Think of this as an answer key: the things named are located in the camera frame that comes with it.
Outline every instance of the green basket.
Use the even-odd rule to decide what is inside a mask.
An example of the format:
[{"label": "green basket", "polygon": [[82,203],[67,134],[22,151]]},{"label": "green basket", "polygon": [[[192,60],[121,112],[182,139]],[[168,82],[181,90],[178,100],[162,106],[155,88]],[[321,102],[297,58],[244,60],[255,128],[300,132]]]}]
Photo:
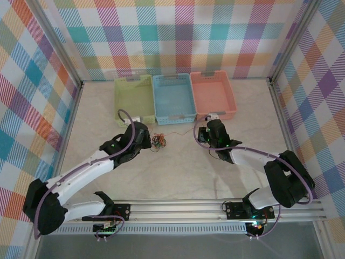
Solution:
[{"label": "green basket", "polygon": [[118,116],[118,109],[125,110],[131,117],[141,117],[144,124],[156,122],[149,74],[115,79],[115,121],[120,127],[126,127]]}]

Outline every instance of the white floor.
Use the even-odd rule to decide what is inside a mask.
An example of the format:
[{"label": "white floor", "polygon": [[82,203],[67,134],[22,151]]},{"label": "white floor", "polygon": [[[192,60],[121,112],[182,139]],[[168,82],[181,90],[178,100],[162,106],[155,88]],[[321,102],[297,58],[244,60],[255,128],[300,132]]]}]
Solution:
[{"label": "white floor", "polygon": [[[283,152],[285,142],[265,80],[232,80],[238,112],[224,120],[230,138],[246,146]],[[148,125],[153,133],[184,133],[193,124]],[[87,159],[106,140],[124,128],[114,121],[113,82],[86,83],[68,144],[62,172]],[[166,137],[157,153],[142,150],[133,161],[105,174],[79,194],[103,191],[113,199],[239,198],[268,185],[266,176],[209,156],[192,131]]]}]

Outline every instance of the plastic basket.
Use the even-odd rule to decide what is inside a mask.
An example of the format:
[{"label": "plastic basket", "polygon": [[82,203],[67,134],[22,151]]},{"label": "plastic basket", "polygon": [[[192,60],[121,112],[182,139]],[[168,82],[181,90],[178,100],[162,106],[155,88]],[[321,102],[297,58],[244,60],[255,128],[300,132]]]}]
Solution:
[{"label": "plastic basket", "polygon": [[232,87],[225,71],[190,73],[197,118],[216,113],[222,120],[237,112]]},{"label": "plastic basket", "polygon": [[153,76],[153,93],[159,125],[195,120],[195,103],[188,74]]},{"label": "plastic basket", "polygon": [[115,79],[115,121],[125,127],[118,109],[124,109],[131,117],[141,117],[144,124],[155,123],[152,77],[145,74]]}]

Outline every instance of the blue basket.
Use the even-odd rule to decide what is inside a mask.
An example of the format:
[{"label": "blue basket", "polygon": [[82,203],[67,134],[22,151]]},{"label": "blue basket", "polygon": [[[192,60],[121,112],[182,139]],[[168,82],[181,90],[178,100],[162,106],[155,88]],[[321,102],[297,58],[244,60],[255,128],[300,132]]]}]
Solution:
[{"label": "blue basket", "polygon": [[153,76],[153,95],[159,125],[195,120],[196,110],[189,74]]}]

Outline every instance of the orange basket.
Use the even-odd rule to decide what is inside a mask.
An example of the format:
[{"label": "orange basket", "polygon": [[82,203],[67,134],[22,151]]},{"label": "orange basket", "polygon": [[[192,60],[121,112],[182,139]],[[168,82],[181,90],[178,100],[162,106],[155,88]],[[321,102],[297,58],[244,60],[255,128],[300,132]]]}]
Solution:
[{"label": "orange basket", "polygon": [[216,113],[221,120],[237,112],[232,87],[225,71],[190,73],[197,119]]}]

